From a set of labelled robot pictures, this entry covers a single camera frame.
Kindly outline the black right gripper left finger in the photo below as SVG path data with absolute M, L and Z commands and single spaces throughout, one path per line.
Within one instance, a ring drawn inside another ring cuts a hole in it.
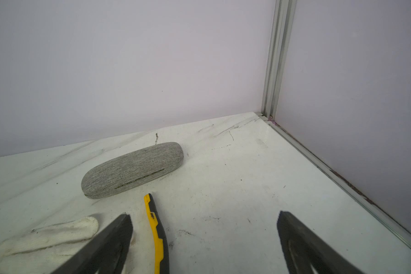
M 132 234 L 131 217 L 121 214 L 54 273 L 120 274 L 124 269 Z

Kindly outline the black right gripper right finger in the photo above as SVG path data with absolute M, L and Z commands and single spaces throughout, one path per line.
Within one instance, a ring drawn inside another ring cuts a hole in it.
M 290 274 L 362 273 L 292 213 L 280 212 L 277 230 Z

